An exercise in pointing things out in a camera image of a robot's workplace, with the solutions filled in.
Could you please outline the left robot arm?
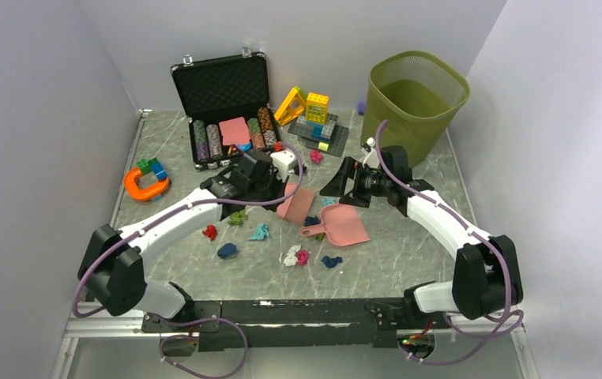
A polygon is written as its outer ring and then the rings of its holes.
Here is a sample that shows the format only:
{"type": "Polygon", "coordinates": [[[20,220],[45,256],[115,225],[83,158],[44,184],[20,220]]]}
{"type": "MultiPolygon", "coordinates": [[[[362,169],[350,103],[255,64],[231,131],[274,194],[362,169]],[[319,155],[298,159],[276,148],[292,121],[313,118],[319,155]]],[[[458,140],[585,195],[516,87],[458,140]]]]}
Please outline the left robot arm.
{"type": "Polygon", "coordinates": [[[292,146],[250,150],[159,213],[118,230],[98,227],[78,269],[73,314],[89,317],[77,307],[87,291],[111,316],[140,310],[157,315],[172,331],[187,329],[196,318],[194,300],[176,283],[148,280],[152,266],[175,243],[247,206],[276,210],[290,197],[285,188],[293,173],[302,176],[303,165],[292,146]]]}

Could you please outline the pink hand brush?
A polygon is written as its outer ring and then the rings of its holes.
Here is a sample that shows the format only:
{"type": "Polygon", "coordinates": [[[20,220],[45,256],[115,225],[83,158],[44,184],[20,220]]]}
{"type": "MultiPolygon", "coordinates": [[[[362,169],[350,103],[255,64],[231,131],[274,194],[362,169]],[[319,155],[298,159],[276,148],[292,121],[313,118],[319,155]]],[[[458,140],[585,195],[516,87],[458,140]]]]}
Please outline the pink hand brush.
{"type": "Polygon", "coordinates": [[[291,197],[277,206],[276,214],[283,220],[302,226],[305,223],[313,201],[314,191],[300,188],[291,197]]]}

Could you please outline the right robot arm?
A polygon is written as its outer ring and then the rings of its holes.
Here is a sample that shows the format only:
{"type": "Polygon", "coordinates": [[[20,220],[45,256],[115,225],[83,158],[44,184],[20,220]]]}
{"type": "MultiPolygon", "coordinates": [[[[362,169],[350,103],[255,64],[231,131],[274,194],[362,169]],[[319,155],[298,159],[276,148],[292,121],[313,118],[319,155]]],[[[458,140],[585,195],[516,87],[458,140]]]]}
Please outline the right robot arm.
{"type": "Polygon", "coordinates": [[[447,282],[418,284],[404,291],[403,321],[423,327],[433,313],[459,313],[469,320],[488,316],[524,297],[514,242],[493,236],[456,213],[423,179],[415,179],[401,146],[389,146],[369,155],[384,163],[372,167],[347,157],[321,189],[341,204],[367,208],[372,197],[384,197],[403,216],[426,229],[454,261],[447,282]]]}

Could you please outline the pink plastic dustpan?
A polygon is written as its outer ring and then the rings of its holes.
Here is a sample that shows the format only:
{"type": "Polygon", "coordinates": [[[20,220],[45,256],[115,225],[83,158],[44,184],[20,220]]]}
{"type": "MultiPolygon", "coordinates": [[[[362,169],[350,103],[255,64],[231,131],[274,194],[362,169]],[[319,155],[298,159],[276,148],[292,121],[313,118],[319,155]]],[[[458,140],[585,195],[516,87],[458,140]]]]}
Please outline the pink plastic dustpan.
{"type": "Polygon", "coordinates": [[[299,235],[311,237],[324,234],[332,246],[346,247],[371,240],[354,206],[333,204],[320,211],[320,223],[302,227],[299,235]]]}

